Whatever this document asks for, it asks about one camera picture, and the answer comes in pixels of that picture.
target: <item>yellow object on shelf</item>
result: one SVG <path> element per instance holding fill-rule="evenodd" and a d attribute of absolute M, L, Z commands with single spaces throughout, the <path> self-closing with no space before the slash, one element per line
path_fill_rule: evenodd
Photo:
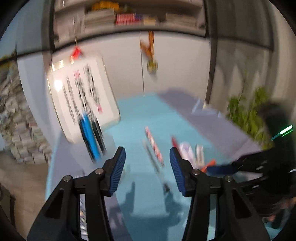
<path fill-rule="evenodd" d="M 106 8 L 114 8 L 115 11 L 119 10 L 118 2 L 109 2 L 109 1 L 101 1 L 99 3 L 95 3 L 91 6 L 92 11 L 106 9 Z"/>
<path fill-rule="evenodd" d="M 144 25 L 155 26 L 156 19 L 155 18 L 144 18 Z"/>

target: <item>gray wall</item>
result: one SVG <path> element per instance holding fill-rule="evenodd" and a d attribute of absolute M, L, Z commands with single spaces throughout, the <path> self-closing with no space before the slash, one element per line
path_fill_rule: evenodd
<path fill-rule="evenodd" d="M 225 113 L 228 98 L 242 92 L 245 70 L 248 78 L 244 95 L 250 100 L 253 91 L 266 82 L 270 54 L 269 50 L 261 47 L 219 40 L 210 104 Z"/>
<path fill-rule="evenodd" d="M 0 39 L 0 58 L 49 49 L 50 4 L 53 0 L 30 0 L 16 14 Z"/>
<path fill-rule="evenodd" d="M 296 36 L 274 5 L 272 10 L 277 43 L 267 85 L 272 91 L 272 97 L 284 102 L 291 113 L 291 121 L 296 123 Z"/>

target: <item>whiteboard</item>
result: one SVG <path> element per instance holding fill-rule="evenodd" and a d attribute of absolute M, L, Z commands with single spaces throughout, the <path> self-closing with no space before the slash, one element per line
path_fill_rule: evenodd
<path fill-rule="evenodd" d="M 52 65 L 48 85 L 61 128 L 72 143 L 82 140 L 81 115 L 92 110 L 101 128 L 120 120 L 105 66 L 101 57 L 87 57 L 74 62 L 61 60 Z"/>

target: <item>white wall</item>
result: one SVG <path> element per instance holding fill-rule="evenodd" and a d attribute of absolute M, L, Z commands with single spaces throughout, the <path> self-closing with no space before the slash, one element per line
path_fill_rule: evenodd
<path fill-rule="evenodd" d="M 266 82 L 270 54 L 269 50 L 261 47 L 219 40 L 210 103 L 225 113 L 228 98 L 242 92 L 244 70 L 248 73 L 244 95 L 251 99 L 253 91 Z"/>
<path fill-rule="evenodd" d="M 149 43 L 148 32 L 141 40 Z M 155 74 L 147 71 L 148 58 L 142 53 L 145 94 L 168 88 L 184 91 L 205 100 L 210 71 L 211 45 L 209 39 L 177 33 L 154 33 Z"/>
<path fill-rule="evenodd" d="M 268 86 L 273 99 L 284 102 L 291 113 L 291 120 L 296 122 L 296 36 L 280 11 L 270 5 L 274 13 L 276 42 Z"/>

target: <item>shelf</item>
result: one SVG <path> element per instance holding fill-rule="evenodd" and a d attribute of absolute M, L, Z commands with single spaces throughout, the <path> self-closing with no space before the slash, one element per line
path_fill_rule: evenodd
<path fill-rule="evenodd" d="M 88 7 L 99 0 L 64 0 L 65 6 L 63 7 L 63 0 L 56 0 L 54 11 L 56 14 L 71 11 L 75 8 Z M 171 7 L 171 8 L 186 8 L 192 7 L 201 8 L 203 0 L 116 0 L 119 4 L 129 4 L 144 7 Z"/>
<path fill-rule="evenodd" d="M 84 33 L 81 33 L 77 35 L 77 40 L 81 41 L 87 38 L 90 38 L 91 36 L 98 37 L 101 35 L 107 35 L 112 33 L 122 33 L 122 32 L 129 32 L 129 31 L 148 31 L 148 30 L 155 30 L 155 31 L 170 31 L 170 32 L 178 32 L 178 33 L 184 33 L 184 34 L 191 34 L 196 35 L 200 37 L 204 37 L 206 30 L 203 29 L 197 29 L 195 27 L 187 27 L 184 25 L 178 25 L 173 23 L 160 23 L 155 26 L 148 26 L 143 24 L 138 25 L 114 25 L 114 24 L 106 24 L 106 25 L 100 25 L 96 28 L 87 28 L 85 29 Z M 75 39 L 74 37 L 63 40 L 63 41 L 56 41 L 55 47 L 60 48 L 64 45 L 74 44 Z"/>

